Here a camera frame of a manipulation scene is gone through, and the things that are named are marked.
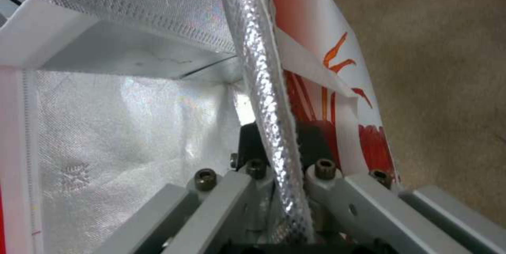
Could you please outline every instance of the gray metal bar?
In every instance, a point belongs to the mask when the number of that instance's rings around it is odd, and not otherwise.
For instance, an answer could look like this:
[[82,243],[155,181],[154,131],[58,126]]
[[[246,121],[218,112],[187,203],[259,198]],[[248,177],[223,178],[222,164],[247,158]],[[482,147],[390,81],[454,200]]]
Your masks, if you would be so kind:
[[367,174],[310,181],[310,197],[325,205],[344,232],[360,243],[379,238],[399,253],[469,253]]
[[94,254],[157,254],[198,207],[197,195],[167,184],[121,225]]
[[227,242],[241,242],[255,184],[248,175],[228,172],[162,254],[217,253]]
[[438,187],[426,186],[400,197],[471,252],[506,254],[506,230]]

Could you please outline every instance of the machine component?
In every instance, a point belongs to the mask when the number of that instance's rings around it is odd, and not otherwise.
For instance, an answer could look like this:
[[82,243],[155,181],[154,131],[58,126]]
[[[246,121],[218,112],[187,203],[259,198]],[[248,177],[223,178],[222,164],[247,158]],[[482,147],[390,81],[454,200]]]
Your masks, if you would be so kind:
[[198,204],[195,194],[167,184],[94,254],[158,254],[163,243],[177,234],[185,218],[191,216]]
[[[248,160],[223,178],[201,169],[187,191],[164,187],[95,254],[506,254],[504,229],[434,186],[397,195],[383,175],[343,178],[322,158],[309,166],[304,187],[316,243],[294,245],[287,243],[292,222],[277,212],[275,174],[264,160]],[[209,182],[215,187],[208,191],[197,187],[207,190]]]
[[239,158],[239,154],[237,154],[237,153],[230,154],[230,168],[235,169],[237,167],[238,158]]
[[216,186],[216,173],[213,169],[200,169],[195,173],[195,188],[199,191],[210,191]]
[[[319,158],[328,158],[336,161],[337,158],[329,149],[329,144],[324,136],[325,131],[331,130],[331,128],[333,128],[332,124],[327,121],[297,123],[298,151],[300,152],[300,161],[304,170],[315,164]],[[238,153],[237,155],[231,155],[231,163],[235,162],[235,165],[231,165],[231,167],[237,171],[246,162],[255,158],[269,164],[257,123],[253,122],[241,126]]]
[[336,177],[336,164],[329,159],[318,159],[315,164],[315,175],[321,180],[332,180]]
[[162,253],[217,253],[228,242],[244,242],[241,221],[255,203],[252,194],[255,187],[249,176],[228,172]]
[[400,198],[473,253],[506,254],[506,231],[435,186]]
[[306,174],[306,178],[309,196],[332,213],[341,232],[360,243],[379,238],[399,253],[468,252],[367,174],[334,180]]
[[246,163],[246,173],[255,180],[264,178],[266,170],[267,164],[260,159],[249,160]]
[[369,171],[369,175],[373,177],[376,181],[378,181],[380,184],[385,186],[385,188],[390,189],[392,187],[392,176],[389,174],[381,171],[381,170],[371,170]]

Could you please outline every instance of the beige carpet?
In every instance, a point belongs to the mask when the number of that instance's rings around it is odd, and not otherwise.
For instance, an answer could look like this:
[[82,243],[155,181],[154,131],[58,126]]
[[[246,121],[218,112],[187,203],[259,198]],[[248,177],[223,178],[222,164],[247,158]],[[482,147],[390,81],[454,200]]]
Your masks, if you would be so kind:
[[355,30],[403,183],[506,227],[506,0],[335,0]]

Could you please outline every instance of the screw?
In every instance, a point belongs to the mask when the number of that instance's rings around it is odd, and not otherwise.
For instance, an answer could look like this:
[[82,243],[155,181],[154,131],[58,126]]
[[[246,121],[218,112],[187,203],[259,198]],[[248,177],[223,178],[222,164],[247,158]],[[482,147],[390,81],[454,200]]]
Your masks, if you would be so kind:
[[392,176],[388,175],[387,173],[381,170],[376,169],[369,171],[369,175],[373,177],[376,181],[378,181],[380,184],[385,186],[387,189],[390,189],[390,186],[392,185]]
[[237,160],[239,160],[239,154],[232,153],[230,154],[230,168],[237,168]]
[[329,159],[318,159],[315,164],[316,178],[332,180],[336,177],[336,164]]
[[213,169],[200,169],[195,173],[195,187],[199,191],[210,191],[216,186],[216,173]]
[[246,173],[253,179],[259,180],[265,177],[267,165],[260,159],[251,159],[246,162]]

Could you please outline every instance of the red stripe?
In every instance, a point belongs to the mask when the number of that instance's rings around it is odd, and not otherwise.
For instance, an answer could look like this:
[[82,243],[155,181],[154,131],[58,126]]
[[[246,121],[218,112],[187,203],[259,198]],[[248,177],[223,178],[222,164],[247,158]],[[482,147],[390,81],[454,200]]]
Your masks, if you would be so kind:
[[301,76],[299,76],[297,74],[293,74],[293,75],[295,76],[295,79],[297,80],[298,85],[300,86],[300,89],[302,90],[302,95],[304,95],[304,99],[306,100],[306,103],[308,104],[311,120],[315,121],[316,115],[315,115],[315,111],[313,110],[313,106],[311,105],[311,99],[309,99],[309,94],[308,94],[308,91],[306,90],[306,85],[304,85],[304,81],[302,81]]
[[327,120],[327,88],[321,88],[321,115],[322,120]]
[[0,254],[6,254],[5,232],[4,232],[4,211],[2,209],[2,190],[0,186]]
[[330,95],[330,121],[336,126],[336,92]]
[[293,74],[286,70],[284,71],[284,74],[286,78],[286,90],[290,99],[291,111],[297,120],[308,122],[309,117],[302,106],[302,101],[300,100],[295,81],[292,77]]

